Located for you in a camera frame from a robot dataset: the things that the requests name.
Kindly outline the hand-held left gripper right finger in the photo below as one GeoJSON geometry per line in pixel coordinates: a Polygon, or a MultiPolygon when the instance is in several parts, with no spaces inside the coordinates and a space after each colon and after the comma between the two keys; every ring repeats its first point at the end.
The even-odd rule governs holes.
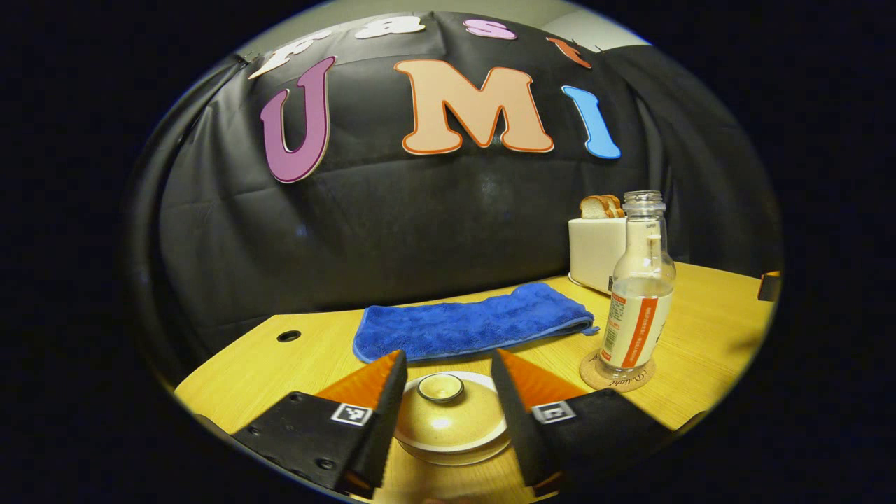
{"type": "Polygon", "coordinates": [[[503,349],[491,357],[519,471],[534,491],[608,479],[672,441],[672,430],[620,393],[586,393],[503,349]]]}

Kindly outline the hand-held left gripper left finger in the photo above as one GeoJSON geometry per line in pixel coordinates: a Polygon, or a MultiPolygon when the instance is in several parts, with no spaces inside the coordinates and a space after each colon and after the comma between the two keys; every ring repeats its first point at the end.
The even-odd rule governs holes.
{"type": "Polygon", "coordinates": [[[371,498],[383,484],[406,382],[407,359],[396,350],[318,393],[287,393],[234,439],[313,484],[371,498]]]}

